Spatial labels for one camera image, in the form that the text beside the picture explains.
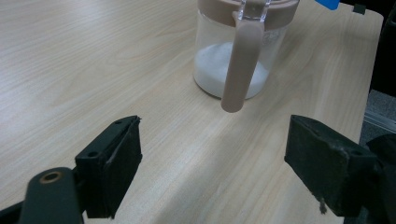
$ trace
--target pitcher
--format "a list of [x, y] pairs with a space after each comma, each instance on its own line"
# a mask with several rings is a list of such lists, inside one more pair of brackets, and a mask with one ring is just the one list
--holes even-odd
[[194, 79], [225, 111], [262, 90], [298, 3], [198, 0]]

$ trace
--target clear container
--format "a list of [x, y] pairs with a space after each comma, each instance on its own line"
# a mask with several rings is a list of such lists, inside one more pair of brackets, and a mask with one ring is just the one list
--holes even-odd
[[[222, 100], [230, 98], [228, 102], [238, 104], [231, 106], [234, 108], [224, 108], [222, 102], [226, 111], [238, 111], [245, 99], [262, 90], [297, 5], [298, 0], [273, 0], [264, 23], [248, 21], [251, 27], [241, 28], [245, 24], [240, 13], [238, 15], [240, 2], [199, 0], [194, 57], [196, 83], [204, 91]], [[233, 53], [236, 38], [239, 47]], [[227, 82], [231, 95], [226, 97], [227, 76], [234, 77], [229, 77], [233, 81], [228, 81], [233, 83]]]

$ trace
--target blue object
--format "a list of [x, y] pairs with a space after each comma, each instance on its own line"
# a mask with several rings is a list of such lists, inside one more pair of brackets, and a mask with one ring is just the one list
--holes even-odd
[[336, 10], [338, 8], [338, 4], [340, 0], [316, 0], [324, 7], [328, 8], [329, 10]]

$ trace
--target wooden table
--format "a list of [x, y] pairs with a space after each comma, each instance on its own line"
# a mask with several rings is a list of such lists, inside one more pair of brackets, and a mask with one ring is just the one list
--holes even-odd
[[342, 223], [283, 161], [291, 114], [358, 141], [382, 17], [302, 0], [264, 90], [235, 114], [192, 78], [196, 2], [0, 1], [0, 209], [138, 115], [143, 161], [115, 220]]

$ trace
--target pitcher handle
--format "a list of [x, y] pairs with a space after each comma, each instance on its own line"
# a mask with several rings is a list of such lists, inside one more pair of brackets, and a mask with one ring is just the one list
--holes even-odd
[[239, 111], [248, 93], [262, 48], [264, 24], [235, 20], [236, 34], [221, 98], [221, 107], [230, 113]]

